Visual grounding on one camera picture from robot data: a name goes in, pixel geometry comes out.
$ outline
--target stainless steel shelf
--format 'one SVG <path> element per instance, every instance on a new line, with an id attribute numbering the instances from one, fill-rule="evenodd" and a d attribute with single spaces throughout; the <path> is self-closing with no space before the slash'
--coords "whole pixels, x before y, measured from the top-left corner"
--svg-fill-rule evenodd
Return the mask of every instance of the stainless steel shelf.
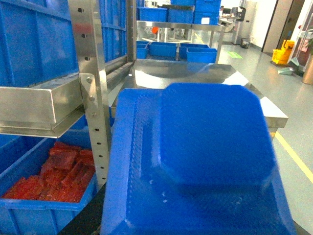
<path id="1" fill-rule="evenodd" d="M 121 90 L 125 88 L 165 89 L 172 83 L 215 83 L 244 86 L 259 97 L 272 137 L 278 128 L 284 128 L 287 124 L 288 117 L 231 65 L 137 60 L 132 70 L 132 76 L 126 77 Z M 117 103 L 116 99 L 112 105 L 113 116 L 115 116 Z"/>
<path id="2" fill-rule="evenodd" d="M 181 28 L 194 29 L 204 31 L 221 31 L 224 26 L 208 25 L 208 24 L 190 24 L 190 23 L 168 23 L 168 22 L 151 22 L 151 21 L 137 21 L 137 27 L 159 27 L 159 28 Z"/>
<path id="3" fill-rule="evenodd" d="M 0 133 L 60 137 L 83 114 L 78 74 L 30 88 L 0 87 Z"/>

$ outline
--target blue plastic crate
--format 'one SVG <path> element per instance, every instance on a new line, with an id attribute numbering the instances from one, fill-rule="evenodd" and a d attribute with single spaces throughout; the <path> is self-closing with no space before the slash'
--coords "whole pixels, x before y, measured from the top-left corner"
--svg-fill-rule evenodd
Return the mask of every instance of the blue plastic crate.
<path id="1" fill-rule="evenodd" d="M 82 130 L 88 125 L 86 116 L 83 115 L 78 121 L 72 125 L 71 129 L 73 130 Z"/>
<path id="2" fill-rule="evenodd" d="M 256 95 L 172 84 L 118 99 L 101 235 L 296 235 Z"/>
<path id="3" fill-rule="evenodd" d="M 195 12 L 194 23 L 195 24 L 207 24 L 207 19 L 210 20 L 210 25 L 218 25 L 219 23 L 219 14 L 218 13 L 203 13 Z"/>
<path id="4" fill-rule="evenodd" d="M 0 0 L 0 86 L 26 87 L 78 71 L 66 3 Z"/>
<path id="5" fill-rule="evenodd" d="M 137 43 L 137 45 L 148 45 L 149 44 L 149 42 L 146 42 L 146 41 L 137 41 L 136 43 Z"/>
<path id="6" fill-rule="evenodd" d="M 105 61 L 126 55 L 126 1 L 100 0 L 100 17 Z"/>
<path id="7" fill-rule="evenodd" d="M 137 7 L 144 7 L 145 6 L 145 0 L 137 0 Z"/>
<path id="8" fill-rule="evenodd" d="M 189 48 L 189 47 L 209 48 L 208 45 L 181 43 L 179 46 L 179 58 L 180 59 L 183 59 L 183 60 L 187 59 L 187 48 Z"/>
<path id="9" fill-rule="evenodd" d="M 68 131 L 59 140 L 91 148 L 88 132 Z M 21 177 L 38 174 L 55 141 L 47 138 L 41 140 L 0 174 L 0 195 Z M 56 235 L 87 205 L 95 193 L 94 176 L 79 203 L 0 199 L 0 234 Z"/>
<path id="10" fill-rule="evenodd" d="M 166 22 L 166 8 L 139 7 L 139 18 L 141 21 Z"/>
<path id="11" fill-rule="evenodd" d="M 194 6 L 195 0 L 171 0 L 172 5 Z"/>
<path id="12" fill-rule="evenodd" d="M 0 173 L 5 171 L 42 139 L 24 136 L 6 136 L 6 138 L 2 138 L 2 141 L 6 140 L 7 142 L 0 147 Z"/>
<path id="13" fill-rule="evenodd" d="M 219 14 L 221 0 L 196 0 L 195 11 Z"/>
<path id="14" fill-rule="evenodd" d="M 146 59 L 148 55 L 148 44 L 138 44 L 137 45 L 137 58 Z"/>
<path id="15" fill-rule="evenodd" d="M 176 57 L 176 44 L 153 42 L 149 45 L 149 54 L 151 56 Z"/>
<path id="16" fill-rule="evenodd" d="M 0 135 L 0 147 L 3 145 L 7 144 L 13 139 L 16 139 L 18 136 L 13 136 L 13 135 Z"/>
<path id="17" fill-rule="evenodd" d="M 194 11 L 192 10 L 168 9 L 167 22 L 192 24 L 193 21 L 194 21 Z"/>
<path id="18" fill-rule="evenodd" d="M 196 48 L 187 49 L 187 61 L 196 63 L 215 63 L 217 50 L 214 48 Z"/>

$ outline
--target blue crate lid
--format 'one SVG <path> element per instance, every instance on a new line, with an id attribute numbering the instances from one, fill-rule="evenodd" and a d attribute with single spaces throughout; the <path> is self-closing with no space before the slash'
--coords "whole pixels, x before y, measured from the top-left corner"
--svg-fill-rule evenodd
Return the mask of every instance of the blue crate lid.
<path id="1" fill-rule="evenodd" d="M 124 90 L 102 220 L 102 235 L 295 235 L 257 96 Z"/>

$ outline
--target person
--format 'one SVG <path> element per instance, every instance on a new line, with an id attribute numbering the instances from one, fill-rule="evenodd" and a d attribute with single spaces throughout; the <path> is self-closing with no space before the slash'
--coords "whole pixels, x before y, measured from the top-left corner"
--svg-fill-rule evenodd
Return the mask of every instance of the person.
<path id="1" fill-rule="evenodd" d="M 221 7 L 220 7 L 220 17 L 223 16 L 223 10 L 224 10 L 224 6 L 221 6 Z"/>

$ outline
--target gray floor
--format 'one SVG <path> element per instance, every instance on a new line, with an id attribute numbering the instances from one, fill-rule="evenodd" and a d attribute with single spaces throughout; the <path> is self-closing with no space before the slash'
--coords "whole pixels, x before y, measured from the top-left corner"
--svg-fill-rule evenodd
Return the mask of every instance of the gray floor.
<path id="1" fill-rule="evenodd" d="M 243 59 L 231 58 L 228 51 Z M 313 171 L 313 86 L 303 84 L 296 75 L 279 75 L 280 68 L 270 61 L 254 48 L 223 45 L 219 63 L 231 64 L 289 117 L 279 133 Z M 273 144 L 293 219 L 313 234 L 313 184 L 277 139 Z"/>

